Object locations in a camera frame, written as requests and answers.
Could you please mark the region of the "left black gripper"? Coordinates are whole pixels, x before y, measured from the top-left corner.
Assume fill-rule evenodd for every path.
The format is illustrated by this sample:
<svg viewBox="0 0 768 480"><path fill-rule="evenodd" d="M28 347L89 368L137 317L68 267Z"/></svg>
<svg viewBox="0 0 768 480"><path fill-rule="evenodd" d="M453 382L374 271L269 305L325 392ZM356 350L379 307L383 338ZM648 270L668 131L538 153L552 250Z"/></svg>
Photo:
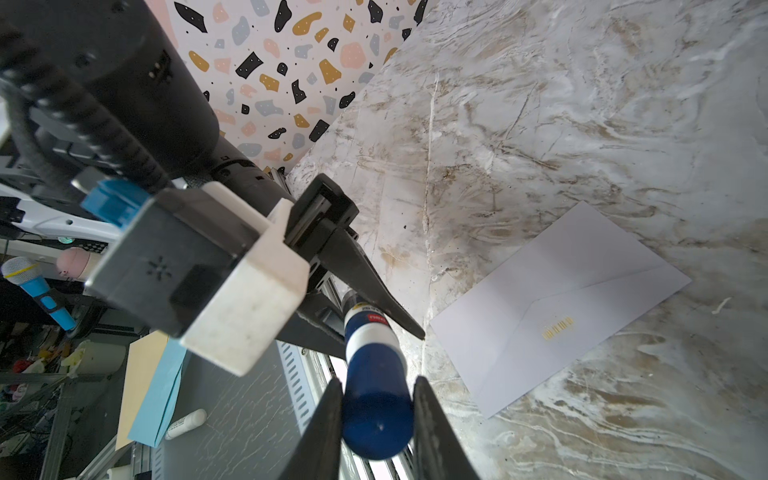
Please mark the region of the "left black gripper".
<svg viewBox="0 0 768 480"><path fill-rule="evenodd" d="M357 243L351 223L359 209L326 174L317 175L293 205L285 243L295 252L317 252L319 265L383 311L419 340L425 331L391 294ZM322 291L308 293L278 333L277 340L345 358L339 306Z"/></svg>

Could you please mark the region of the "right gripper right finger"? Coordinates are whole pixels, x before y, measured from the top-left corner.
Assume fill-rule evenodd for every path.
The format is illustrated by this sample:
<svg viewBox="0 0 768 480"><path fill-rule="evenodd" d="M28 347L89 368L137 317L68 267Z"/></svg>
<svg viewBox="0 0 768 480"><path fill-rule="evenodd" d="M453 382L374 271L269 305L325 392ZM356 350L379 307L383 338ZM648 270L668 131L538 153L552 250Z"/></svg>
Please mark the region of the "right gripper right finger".
<svg viewBox="0 0 768 480"><path fill-rule="evenodd" d="M479 480L424 376L416 378L413 406L414 477L425 480Z"/></svg>

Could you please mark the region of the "blue white glue stick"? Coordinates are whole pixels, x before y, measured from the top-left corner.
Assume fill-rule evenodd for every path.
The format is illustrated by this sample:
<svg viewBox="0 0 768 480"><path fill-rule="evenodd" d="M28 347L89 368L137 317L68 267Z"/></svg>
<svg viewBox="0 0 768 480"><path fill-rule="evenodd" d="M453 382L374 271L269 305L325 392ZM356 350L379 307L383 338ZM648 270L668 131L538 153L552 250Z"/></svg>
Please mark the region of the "blue white glue stick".
<svg viewBox="0 0 768 480"><path fill-rule="evenodd" d="M343 297L345 359L342 437L358 456L390 459L414 430L407 361L387 315L361 295Z"/></svg>

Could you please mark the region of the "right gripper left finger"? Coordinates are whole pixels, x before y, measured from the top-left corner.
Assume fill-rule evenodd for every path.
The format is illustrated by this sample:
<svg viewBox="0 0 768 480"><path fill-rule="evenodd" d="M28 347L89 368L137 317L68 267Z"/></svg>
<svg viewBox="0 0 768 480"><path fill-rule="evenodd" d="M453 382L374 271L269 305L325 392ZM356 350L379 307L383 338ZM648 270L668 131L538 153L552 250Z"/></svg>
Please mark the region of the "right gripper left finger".
<svg viewBox="0 0 768 480"><path fill-rule="evenodd" d="M313 416L279 480L337 480L342 441L340 380L328 383Z"/></svg>

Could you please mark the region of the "pale lilac envelope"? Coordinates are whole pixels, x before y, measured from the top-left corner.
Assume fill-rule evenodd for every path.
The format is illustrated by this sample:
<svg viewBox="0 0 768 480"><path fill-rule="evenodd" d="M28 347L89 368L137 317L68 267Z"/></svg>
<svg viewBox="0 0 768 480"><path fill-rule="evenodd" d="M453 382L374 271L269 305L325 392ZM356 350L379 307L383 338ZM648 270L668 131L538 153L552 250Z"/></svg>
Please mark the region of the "pale lilac envelope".
<svg viewBox="0 0 768 480"><path fill-rule="evenodd" d="M490 418L690 281L581 202L431 325Z"/></svg>

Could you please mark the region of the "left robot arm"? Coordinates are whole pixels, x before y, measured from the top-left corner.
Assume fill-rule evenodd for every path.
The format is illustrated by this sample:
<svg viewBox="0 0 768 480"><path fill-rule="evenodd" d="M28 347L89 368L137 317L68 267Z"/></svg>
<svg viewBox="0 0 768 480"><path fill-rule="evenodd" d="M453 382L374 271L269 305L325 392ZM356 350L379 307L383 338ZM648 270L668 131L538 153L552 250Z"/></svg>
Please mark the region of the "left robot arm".
<svg viewBox="0 0 768 480"><path fill-rule="evenodd" d="M274 340L339 357L336 276L424 337L358 244L355 203L324 174L293 197L226 140L144 2L3 2L1 93L33 171L121 231L97 298L210 361Z"/></svg>

